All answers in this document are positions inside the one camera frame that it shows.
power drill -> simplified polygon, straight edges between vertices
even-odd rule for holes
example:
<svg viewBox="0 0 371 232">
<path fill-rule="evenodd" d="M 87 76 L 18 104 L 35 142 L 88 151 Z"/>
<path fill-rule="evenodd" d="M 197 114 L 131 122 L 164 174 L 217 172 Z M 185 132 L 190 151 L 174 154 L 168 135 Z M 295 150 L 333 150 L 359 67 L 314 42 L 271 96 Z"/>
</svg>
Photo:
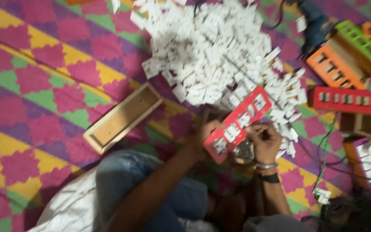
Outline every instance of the power drill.
<svg viewBox="0 0 371 232">
<path fill-rule="evenodd" d="M 296 3 L 307 19 L 307 28 L 304 31 L 305 43 L 301 48 L 300 55 L 304 59 L 326 41 L 326 36 L 332 30 L 334 24 L 310 0 L 283 0 L 281 9 L 284 2 L 288 5 Z"/>
</svg>

black wristband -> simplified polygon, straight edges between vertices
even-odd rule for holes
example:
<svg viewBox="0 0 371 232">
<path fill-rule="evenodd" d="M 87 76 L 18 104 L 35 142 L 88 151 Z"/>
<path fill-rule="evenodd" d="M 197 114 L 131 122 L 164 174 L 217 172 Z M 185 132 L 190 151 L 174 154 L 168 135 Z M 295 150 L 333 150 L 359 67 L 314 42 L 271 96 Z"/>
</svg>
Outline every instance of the black wristband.
<svg viewBox="0 0 371 232">
<path fill-rule="evenodd" d="M 274 173 L 274 174 L 269 175 L 269 176 L 260 175 L 260 178 L 261 178 L 262 181 L 269 182 L 269 183 L 272 183 L 272 184 L 280 183 L 280 179 L 279 179 L 279 176 L 277 175 L 277 173 Z"/>
</svg>

metal foil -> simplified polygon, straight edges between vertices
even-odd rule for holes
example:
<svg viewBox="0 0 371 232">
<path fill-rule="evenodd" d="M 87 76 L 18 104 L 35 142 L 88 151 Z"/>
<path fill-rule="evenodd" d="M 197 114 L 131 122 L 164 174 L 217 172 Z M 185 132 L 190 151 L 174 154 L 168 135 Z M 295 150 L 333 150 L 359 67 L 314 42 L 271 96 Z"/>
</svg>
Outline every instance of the metal foil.
<svg viewBox="0 0 371 232">
<path fill-rule="evenodd" d="M 254 144 L 248 139 L 241 141 L 233 151 L 236 158 L 243 159 L 246 162 L 254 160 Z"/>
</svg>

pile of white socket plates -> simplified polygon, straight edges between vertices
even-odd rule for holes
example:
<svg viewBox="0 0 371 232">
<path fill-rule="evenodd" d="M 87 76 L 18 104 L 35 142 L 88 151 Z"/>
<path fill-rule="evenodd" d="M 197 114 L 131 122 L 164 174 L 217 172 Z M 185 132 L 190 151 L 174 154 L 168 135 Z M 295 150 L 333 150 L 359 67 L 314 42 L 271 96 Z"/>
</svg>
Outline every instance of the pile of white socket plates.
<svg viewBox="0 0 371 232">
<path fill-rule="evenodd" d="M 152 57 L 142 67 L 148 79 L 159 73 L 170 86 L 179 102 L 211 104 L 233 110 L 259 84 L 278 103 L 271 108 L 271 119 L 285 138 L 278 157 L 285 152 L 295 155 L 293 142 L 298 135 L 286 124 L 301 114 L 295 106 L 307 102 L 300 77 L 284 71 L 277 57 L 279 47 L 272 49 L 270 36 L 260 31 L 262 17 L 256 5 L 244 8 L 236 0 L 223 4 L 204 4 L 194 17 L 193 6 L 184 1 L 158 3 L 136 0 L 142 18 L 134 11 L 131 21 L 152 36 Z"/>
</svg>

bracelet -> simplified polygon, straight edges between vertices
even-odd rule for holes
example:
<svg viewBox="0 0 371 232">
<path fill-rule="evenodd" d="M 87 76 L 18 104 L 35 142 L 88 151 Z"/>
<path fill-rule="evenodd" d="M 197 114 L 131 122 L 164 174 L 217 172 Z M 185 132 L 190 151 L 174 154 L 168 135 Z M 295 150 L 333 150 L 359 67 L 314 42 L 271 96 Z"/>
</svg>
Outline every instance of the bracelet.
<svg viewBox="0 0 371 232">
<path fill-rule="evenodd" d="M 269 175 L 269 176 L 262 176 L 260 174 L 260 179 L 262 181 L 269 182 L 269 183 L 272 183 L 272 184 L 280 183 L 280 179 L 279 179 L 279 176 L 278 176 L 277 173 L 274 173 L 274 174 Z"/>
<path fill-rule="evenodd" d="M 255 166 L 261 169 L 276 168 L 278 165 L 279 165 L 278 163 L 268 164 L 268 163 L 255 162 Z"/>
</svg>

